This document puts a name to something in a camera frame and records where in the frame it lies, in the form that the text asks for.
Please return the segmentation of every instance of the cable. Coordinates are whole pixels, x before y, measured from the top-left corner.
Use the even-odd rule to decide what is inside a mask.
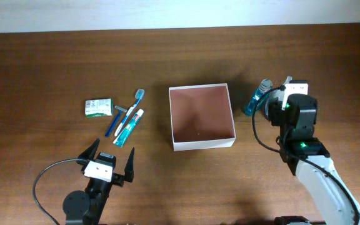
[[[55,162],[54,164],[49,165],[47,168],[45,168],[43,171],[41,171],[40,174],[38,174],[36,180],[34,181],[34,184],[32,185],[32,197],[33,197],[33,199],[35,200],[38,208],[40,208],[41,211],[42,211],[45,215],[47,215],[50,219],[52,219],[52,221],[54,221],[54,223],[57,224],[57,225],[60,225],[60,224],[58,223],[58,221],[57,221],[53,216],[51,216],[51,215],[40,205],[40,202],[38,201],[37,196],[36,196],[36,184],[37,184],[38,180],[40,179],[40,177],[41,177],[48,169],[51,169],[51,168],[53,168],[54,166],[56,166],[56,165],[58,165],[58,164],[67,163],[67,162],[72,162],[72,161],[77,161],[77,162],[82,161],[82,162],[85,162],[85,163],[87,162],[87,160],[85,160],[85,159],[65,159],[65,160],[62,160],[62,161]]]
[[[359,224],[359,218],[360,218],[360,213],[358,211],[358,207],[356,206],[352,196],[348,193],[347,189],[343,186],[343,184],[341,184],[341,182],[335,178],[330,172],[328,172],[327,170],[323,169],[322,167],[320,167],[319,165],[311,162],[311,161],[308,161],[306,159],[303,159],[299,156],[296,156],[294,154],[291,154],[289,152],[284,152],[284,151],[281,151],[281,150],[278,150],[278,149],[274,149],[272,147],[269,147],[267,145],[265,145],[259,138],[258,138],[258,135],[256,134],[256,127],[255,127],[255,111],[256,111],[256,108],[257,106],[259,105],[259,103],[262,101],[262,99],[264,99],[264,97],[266,95],[268,95],[269,93],[275,91],[275,90],[285,90],[285,86],[282,85],[282,86],[279,86],[279,87],[276,87],[270,91],[267,91],[265,92],[258,100],[257,100],[257,103],[254,107],[254,111],[252,112],[252,130],[254,131],[254,135],[255,135],[255,139],[258,141],[258,143],[263,146],[264,148],[270,150],[270,151],[273,151],[275,153],[279,153],[279,154],[287,154],[287,156],[291,157],[291,158],[294,158],[294,159],[297,159],[297,160],[301,160],[302,162],[305,162],[305,163],[308,163],[309,165],[315,167],[316,169],[320,170],[322,173],[324,173],[327,177],[329,177],[330,179],[332,179],[338,186],[339,188],[341,189],[341,191],[345,194],[345,196],[347,197],[349,203],[351,204],[352,208],[354,209],[354,225],[358,225]],[[286,141],[286,137],[288,135],[288,133],[291,131],[291,127],[289,127],[289,129],[287,129],[284,137],[280,137],[278,136],[276,138],[276,142],[277,144],[279,144],[279,142],[281,141],[280,139],[282,139],[282,145],[285,144],[285,141]]]

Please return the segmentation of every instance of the brown wooden surface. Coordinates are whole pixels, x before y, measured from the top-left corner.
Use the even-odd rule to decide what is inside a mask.
[[[120,173],[136,148],[134,182],[112,189],[102,223],[320,219],[239,109],[262,79],[286,76],[309,81],[320,108],[316,136],[360,202],[360,24],[0,34],[0,224],[52,224],[32,199],[34,178],[96,138]],[[234,146],[173,152],[168,87],[211,83],[229,84]],[[120,149],[104,137],[113,118],[86,118],[84,101],[113,98],[127,108],[137,88],[146,91],[145,114]],[[261,115],[257,126],[275,147],[279,128]],[[37,195],[64,223],[63,199],[87,182],[68,163],[42,177]]]

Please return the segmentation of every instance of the green and white package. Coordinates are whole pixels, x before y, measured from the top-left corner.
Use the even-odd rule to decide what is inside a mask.
[[[86,101],[86,116],[112,116],[113,102],[112,99],[96,99]]]

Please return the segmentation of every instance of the white wall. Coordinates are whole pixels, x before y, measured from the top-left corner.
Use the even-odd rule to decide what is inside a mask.
[[[360,0],[0,0],[0,33],[360,22]]]

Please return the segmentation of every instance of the white box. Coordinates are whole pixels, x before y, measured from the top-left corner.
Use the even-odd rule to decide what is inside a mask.
[[[169,88],[175,151],[231,147],[236,140],[227,84]]]

